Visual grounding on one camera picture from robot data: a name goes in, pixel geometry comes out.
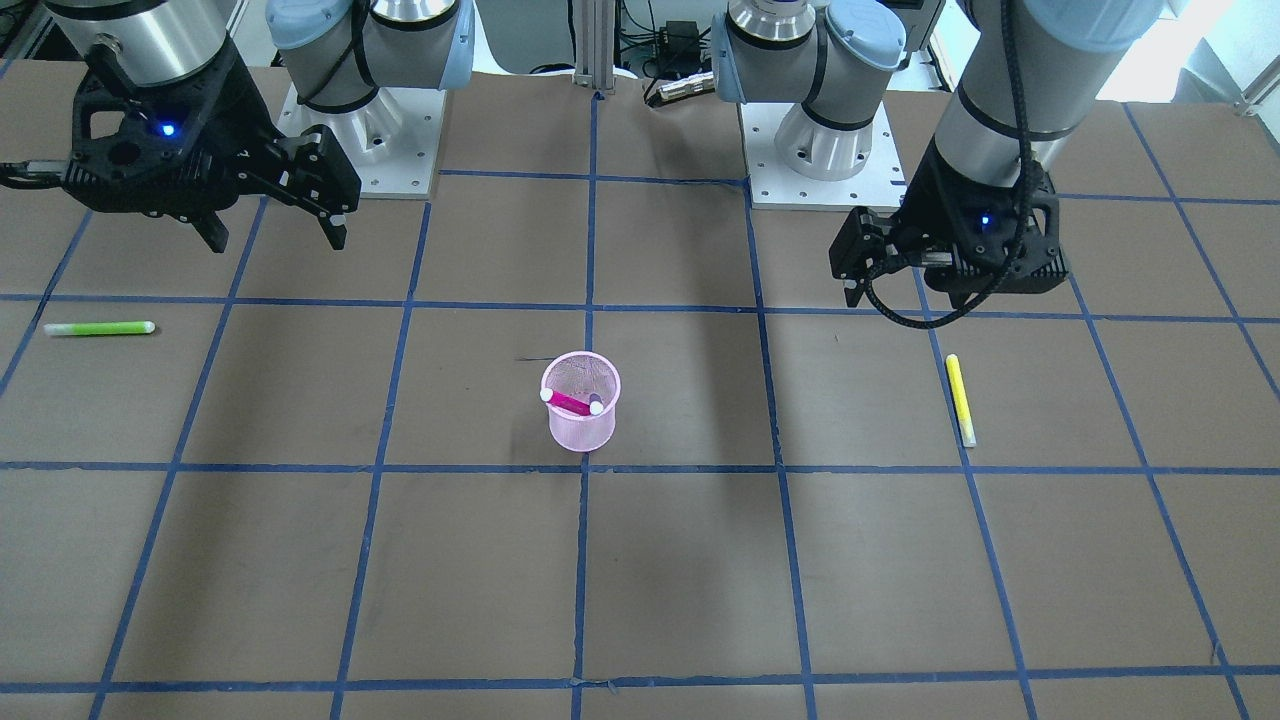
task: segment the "white mounting plate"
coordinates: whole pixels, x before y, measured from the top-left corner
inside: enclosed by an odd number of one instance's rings
[[[396,138],[394,154],[371,165],[355,165],[360,173],[360,196],[392,200],[430,200],[444,124],[443,90],[387,88],[404,113],[404,128]],[[280,110],[279,128],[301,135],[305,127],[297,113],[298,95],[291,85]]]
[[[888,213],[897,210],[906,192],[906,178],[897,159],[897,145],[888,127],[884,105],[876,110],[874,140],[863,170],[846,181],[817,181],[792,170],[773,146],[773,136],[791,109],[788,102],[740,105],[742,150],[751,174],[751,204],[769,210],[849,210],[865,205]]]

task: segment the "magenta marker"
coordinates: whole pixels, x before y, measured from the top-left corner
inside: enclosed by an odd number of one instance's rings
[[[539,395],[543,398],[543,402],[545,402],[548,405],[554,405],[556,407],[559,407],[561,410],[568,410],[570,413],[573,413],[575,415],[582,415],[582,416],[591,415],[591,406],[590,405],[582,402],[581,400],[570,397],[570,396],[564,395],[563,392],[556,392],[554,389],[552,389],[549,387],[544,387],[543,391],[541,391],[541,393],[539,393]]]

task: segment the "marker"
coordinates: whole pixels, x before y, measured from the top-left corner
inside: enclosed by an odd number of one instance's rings
[[[960,359],[947,355],[947,379],[951,380],[951,398],[956,406],[956,421],[960,424],[960,443],[975,447],[978,436],[973,432],[973,416],[969,415],[969,397],[964,392],[964,375],[960,374]]]
[[[90,336],[90,334],[151,334],[156,324],[151,320],[127,323],[45,323],[49,337]]]
[[[548,405],[554,405],[561,410],[568,410],[575,415],[582,415],[582,416],[591,415],[590,405],[582,402],[581,400],[577,400],[576,397],[570,397],[563,392],[556,392],[549,387],[544,387],[543,391],[539,393],[539,397],[543,398],[543,402]]]

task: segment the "pink mesh basket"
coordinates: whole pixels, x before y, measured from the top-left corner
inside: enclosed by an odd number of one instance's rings
[[[613,409],[622,393],[618,369],[594,352],[568,352],[557,357],[543,373],[543,387],[590,402],[598,395],[604,404],[599,415],[579,415],[553,405],[547,406],[552,437],[564,450],[591,452],[613,437]]]

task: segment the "grid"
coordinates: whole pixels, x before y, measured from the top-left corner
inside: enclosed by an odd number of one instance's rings
[[[8,72],[9,64],[0,68],[0,78]],[[99,471],[154,471],[163,473],[164,480],[150,519],[142,552],[137,560],[133,580],[120,612],[119,624],[110,644],[110,650],[97,682],[4,682],[0,678],[0,697],[5,694],[92,694],[93,701],[88,711],[90,720],[96,720],[104,708],[109,696],[122,693],[184,693],[184,692],[232,692],[232,693],[259,693],[259,692],[297,692],[297,693],[325,693],[332,698],[330,717],[343,716],[344,700],[352,692],[374,691],[567,691],[570,693],[570,716],[573,720],[584,716],[584,696],[593,692],[605,692],[617,688],[664,688],[664,687],[768,687],[785,685],[796,687],[803,691],[806,717],[815,720],[819,717],[819,701],[817,688],[827,685],[904,685],[904,684],[951,684],[951,683],[982,683],[982,682],[1016,682],[1021,701],[1028,717],[1038,717],[1033,680],[1062,680],[1062,679],[1105,679],[1105,678],[1197,678],[1211,676],[1225,682],[1231,701],[1240,717],[1249,717],[1248,705],[1238,684],[1238,678],[1243,676],[1276,676],[1280,675],[1280,664],[1233,664],[1226,652],[1210,615],[1208,605],[1192,571],[1192,564],[1187,557],[1174,516],[1170,512],[1162,492],[1161,479],[1166,475],[1235,475],[1235,477],[1261,477],[1275,478],[1280,475],[1280,466],[1258,466],[1248,462],[1239,465],[1157,465],[1148,460],[1143,438],[1139,436],[1138,425],[1130,413],[1129,404],[1121,389],[1121,382],[1108,357],[1103,343],[1100,323],[1158,323],[1158,324],[1229,324],[1234,325],[1243,337],[1257,372],[1260,372],[1270,387],[1275,401],[1280,401],[1275,375],[1271,372],[1262,351],[1254,341],[1253,332],[1258,327],[1275,325],[1280,323],[1280,316],[1275,315],[1242,315],[1236,304],[1233,302],[1226,284],[1210,259],[1210,254],[1196,232],[1188,217],[1187,208],[1194,205],[1229,205],[1229,206],[1280,206],[1280,200],[1266,199],[1216,199],[1216,197],[1181,197],[1179,196],[1161,161],[1148,142],[1142,124],[1135,118],[1130,108],[1125,106],[1125,115],[1133,131],[1139,138],[1142,147],[1152,167],[1160,177],[1166,191],[1166,196],[1130,196],[1130,195],[1084,195],[1066,193],[1069,200],[1091,201],[1117,201],[1117,202],[1153,202],[1171,205],[1185,232],[1190,237],[1204,269],[1212,278],[1216,291],[1221,295],[1228,307],[1226,316],[1213,315],[1146,315],[1146,314],[1094,314],[1091,313],[1085,295],[1079,283],[1073,278],[1071,290],[1078,304],[1075,313],[1018,313],[1018,311],[975,311],[973,322],[987,322],[986,319],[1007,320],[1033,320],[1052,323],[1083,323],[1092,340],[1098,360],[1105,370],[1107,383],[1114,395],[1114,401],[1124,421],[1124,428],[1138,457],[1135,465],[991,465],[970,461],[969,452],[960,445],[959,437],[954,437],[956,462],[951,464],[922,464],[922,465],[801,465],[786,461],[783,450],[785,442],[780,429],[777,388],[774,386],[774,360],[771,355],[769,329],[771,318],[774,316],[820,316],[820,315],[847,315],[863,316],[873,315],[869,309],[836,309],[836,307],[800,307],[800,306],[769,306],[765,302],[765,293],[762,282],[762,266],[758,252],[758,238],[753,222],[750,206],[750,188],[746,181],[735,178],[663,178],[663,177],[631,177],[617,174],[602,174],[599,172],[599,123],[600,105],[603,96],[590,99],[590,154],[588,173],[538,173],[515,170],[471,170],[447,169],[442,177],[481,177],[481,178],[524,178],[531,181],[557,179],[570,182],[585,182],[588,184],[588,222],[586,222],[586,284],[584,301],[581,304],[563,302],[486,302],[486,301],[433,301],[419,299],[419,278],[424,265],[424,256],[430,246],[431,206],[424,210],[416,250],[413,254],[412,273],[410,275],[408,290],[403,300],[381,299],[323,299],[323,297],[242,297],[241,284],[246,269],[251,263],[259,231],[262,225],[264,215],[269,204],[262,200],[257,205],[252,225],[248,231],[247,241],[236,266],[234,277],[225,296],[143,296],[143,295],[88,295],[88,293],[59,293],[56,288],[73,255],[81,245],[92,219],[91,213],[86,213],[79,222],[76,233],[67,245],[65,252],[58,261],[56,269],[41,293],[6,293],[0,295],[0,302],[36,302],[35,313],[22,334],[12,357],[8,361],[4,375],[0,377],[0,396],[9,389],[10,383],[23,356],[35,336],[41,316],[50,302],[127,302],[127,304],[156,304],[156,305],[211,305],[219,306],[220,314],[214,327],[212,337],[207,346],[198,378],[195,383],[189,404],[186,409],[178,442],[173,448],[168,462],[133,462],[110,461],[83,457],[76,460],[45,460],[40,457],[12,457],[0,460],[0,470],[36,470],[59,471],[69,469],[84,469]],[[599,304],[596,302],[596,205],[598,188],[607,183],[643,183],[660,186],[701,186],[714,184],[736,188],[741,193],[742,213],[746,228],[746,246],[750,259],[751,290],[754,305],[653,305],[653,304]],[[914,278],[915,292],[920,309],[906,310],[914,316],[928,319],[933,315],[924,286],[919,274]],[[192,434],[197,411],[205,398],[205,389],[210,380],[210,374],[215,366],[219,350],[223,345],[228,322],[234,310],[247,306],[302,306],[302,307],[385,307],[399,309],[401,319],[396,341],[389,383],[385,389],[385,413],[378,433],[376,454],[372,464],[280,464],[280,462],[195,462],[186,461],[184,454]],[[540,310],[581,313],[584,318],[584,345],[593,348],[595,345],[595,323],[598,314],[727,314],[755,316],[758,328],[758,342],[760,350],[760,365],[763,369],[764,395],[768,407],[768,430],[772,446],[772,464],[749,465],[716,465],[716,464],[599,464],[593,462],[590,455],[584,455],[581,461],[573,464],[396,464],[388,461],[388,446],[392,438],[392,429],[396,420],[397,398],[401,393],[401,378],[404,368],[406,348],[410,341],[410,332],[415,313],[419,310]],[[932,359],[937,369],[938,391],[950,404],[946,392],[947,382],[942,364],[942,341],[938,332],[929,332],[929,345]],[[358,560],[355,570],[355,584],[351,588],[346,629],[343,633],[338,673],[333,680],[236,680],[236,679],[209,679],[187,682],[128,682],[115,679],[115,671],[129,632],[134,607],[140,593],[143,591],[143,582],[148,571],[152,551],[156,547],[160,534],[161,521],[165,516],[166,506],[173,491],[175,479],[182,473],[219,471],[219,473],[270,473],[270,474],[367,474],[370,477],[370,489],[367,497],[367,510],[364,520],[362,542],[358,550]],[[383,478],[388,474],[493,474],[493,473],[544,473],[544,474],[576,474],[579,475],[579,506],[577,506],[577,560],[573,584],[573,662],[570,676],[549,678],[387,678],[387,679],[352,679],[351,664],[355,652],[357,630],[361,621],[361,606],[365,593],[365,583],[369,571],[370,553],[375,538],[375,528],[379,520],[379,500],[383,489]],[[767,475],[777,478],[777,493],[781,506],[781,524],[786,541],[786,562],[790,575],[791,602],[795,615],[795,637],[797,642],[796,652],[799,659],[797,673],[760,674],[760,675],[625,675],[608,680],[589,679],[585,675],[585,653],[588,651],[586,632],[586,605],[590,583],[588,578],[588,539],[589,539],[589,509],[590,489],[593,477],[598,474],[663,474],[663,475],[698,475],[698,474],[740,474],[740,475]],[[803,574],[800,552],[797,551],[795,516],[792,511],[791,491],[796,477],[841,474],[841,475],[961,475],[972,502],[972,510],[980,533],[983,550],[989,566],[991,579],[998,598],[1000,614],[1007,633],[1007,643],[1014,660],[1010,670],[940,670],[940,671],[914,671],[914,673],[818,673],[810,657],[810,634],[806,621],[806,605],[803,588]],[[984,505],[983,492],[979,487],[980,475],[1070,475],[1070,477],[1103,477],[1103,475],[1132,475],[1147,482],[1152,500],[1158,510],[1160,520],[1167,539],[1171,543],[1178,559],[1180,571],[1184,577],[1187,589],[1194,602],[1196,611],[1203,624],[1210,647],[1213,648],[1213,661],[1202,665],[1143,665],[1143,666],[1080,666],[1080,667],[1053,667],[1034,666],[1024,656],[1023,642],[1020,639],[1016,621],[1016,609],[1010,600],[1005,573],[1001,566],[1000,543],[993,537],[988,511]]]

